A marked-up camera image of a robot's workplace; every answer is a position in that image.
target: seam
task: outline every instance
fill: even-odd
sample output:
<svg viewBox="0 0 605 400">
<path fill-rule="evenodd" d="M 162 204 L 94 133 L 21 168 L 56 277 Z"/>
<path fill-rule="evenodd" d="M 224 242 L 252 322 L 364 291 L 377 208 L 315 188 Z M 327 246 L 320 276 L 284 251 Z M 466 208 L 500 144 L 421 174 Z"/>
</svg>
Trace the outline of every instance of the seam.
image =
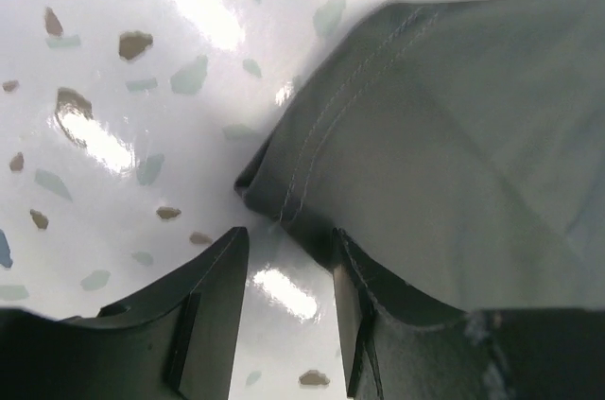
<svg viewBox="0 0 605 400">
<path fill-rule="evenodd" d="M 311 136 L 315 133 L 316 129 L 318 128 L 318 125 L 319 125 L 321 119 L 325 116 L 326 112 L 332 106 L 332 104 L 334 103 L 336 98 L 342 94 L 345 87 L 347 85 L 349 85 L 353 81 L 353 79 L 355 77 L 357 77 L 359 75 L 359 73 L 366 68 L 366 66 L 370 63 L 370 61 L 372 61 L 380 51 L 382 51 L 387 45 L 392 43 L 392 41 L 397 36 L 399 36 L 411 22 L 416 20 L 416 17 L 420 13 L 420 11 L 423 9 L 424 9 L 424 7 L 420 7 L 420 8 L 417 8 L 416 10 L 414 10 L 397 28 L 395 28 L 389 34 L 389 36 L 368 57 L 366 57 L 365 60 L 363 60 L 361 63 L 359 63 L 357 65 L 357 67 L 355 68 L 353 73 L 349 76 L 349 78 L 347 78 L 344 82 L 342 82 L 342 84 L 338 87 L 337 91 L 332 95 L 332 97 L 330 97 L 330 100 L 328 100 L 328 102 L 325 104 L 325 106 L 323 107 L 323 110 L 321 110 L 320 115 L 318 116 L 315 123 L 311 127 L 311 130 L 309 131 L 309 133 L 307 133 L 304 141 L 302 142 L 302 147 L 301 147 L 301 150 L 299 151 L 299 155 L 296 159 L 296 163 L 294 165 L 294 171 L 292 172 L 292 177 L 290 178 L 288 188 L 285 192 L 284 202 L 282 203 L 282 207 L 280 209 L 280 215 L 279 215 L 279 219 L 278 219 L 279 222 L 282 222 L 284 220 L 284 210 L 288 204 L 288 201 L 290 200 L 290 197 L 292 196 L 292 191 L 294 189 L 294 180 L 296 179 L 296 174 L 298 173 L 298 170 L 301 166 L 301 160 L 303 159 L 304 149 L 306 148 L 307 144 L 309 143 Z"/>
<path fill-rule="evenodd" d="M 231 240 L 227 243 L 227 245 L 223 248 L 223 250 L 218 253 L 218 255 L 215 258 L 215 261 L 212 262 L 212 264 L 210 265 L 210 267 L 208 268 L 208 270 L 206 270 L 206 273 L 201 276 L 201 279 L 198 280 L 198 282 L 191 289 L 191 291 L 194 291 L 195 289 L 197 289 L 201 285 L 201 283 L 208 276 L 208 274 L 210 274 L 210 271 L 216 266 L 216 263 L 218 263 L 218 260 L 220 260 L 223 257 L 223 255 L 225 254 L 225 252 L 231 247 L 231 245 L 233 244 L 233 242 L 235 241 L 235 239 L 239 236 L 239 234 L 241 232 L 242 232 L 241 228 L 238 228 L 235 231 L 235 234 L 233 235 L 233 237 L 231 238 Z"/>
<path fill-rule="evenodd" d="M 307 192 L 308 192 L 308 186 L 309 186 L 309 182 L 310 182 L 310 179 L 311 179 L 311 174 L 313 173 L 313 168 L 315 167 L 315 161 L 316 161 L 316 159 L 318 157 L 318 154 L 319 154 L 321 148 L 323 148 L 323 145 L 325 144 L 326 140 L 328 139 L 328 137 L 332 133 L 332 130 L 334 130 L 334 127 L 338 124 L 338 121 L 340 121 L 340 119 L 342 119 L 342 117 L 345 115 L 345 113 L 355 104 L 355 102 L 357 101 L 357 99 L 360 96 L 362 96 L 370 88 L 370 86 L 372 86 L 379 78 L 381 78 L 383 76 L 383 74 L 385 72 L 387 72 L 390 69 L 390 67 L 396 61 L 398 61 L 399 59 L 401 59 L 403 57 L 403 55 L 407 52 L 407 50 L 412 45 L 414 45 L 416 43 L 416 41 L 418 41 L 431 26 L 433 26 L 435 24 L 435 21 L 437 20 L 437 17 L 439 16 L 439 14 L 440 14 L 439 12 L 435 12 L 435 14 L 433 14 L 433 16 L 428 20 L 428 22 L 426 22 L 426 24 L 424 24 L 424 26 L 409 41 L 409 43 L 407 43 L 399 52 L 397 52 L 397 54 L 395 56 L 393 56 L 393 58 L 391 58 L 391 60 L 387 64 L 385 64 L 385 66 L 383 66 L 383 68 L 380 69 L 376 73 L 376 75 L 374 75 L 370 80 L 368 80 L 354 94 L 354 96 L 351 98 L 351 100 L 349 100 L 349 102 L 347 102 L 347 104 L 340 110 L 340 112 L 337 114 L 336 118 L 334 118 L 334 120 L 332 121 L 332 123 L 330 123 L 330 126 L 328 126 L 327 131 L 323 134 L 323 137 L 321 138 L 320 143 L 316 147 L 315 151 L 313 152 L 313 156 L 311 157 L 311 162 L 309 163 L 309 168 L 307 170 L 307 175 L 306 175 L 306 178 L 304 180 L 304 187 L 302 189 L 301 202 L 299 204 L 298 209 L 295 211 L 294 216 L 289 221 L 290 224 L 294 223 L 294 220 L 296 220 L 296 218 L 301 213 L 301 210 L 303 209 L 304 200 L 306 199 L 306 195 L 307 195 Z"/>
</svg>

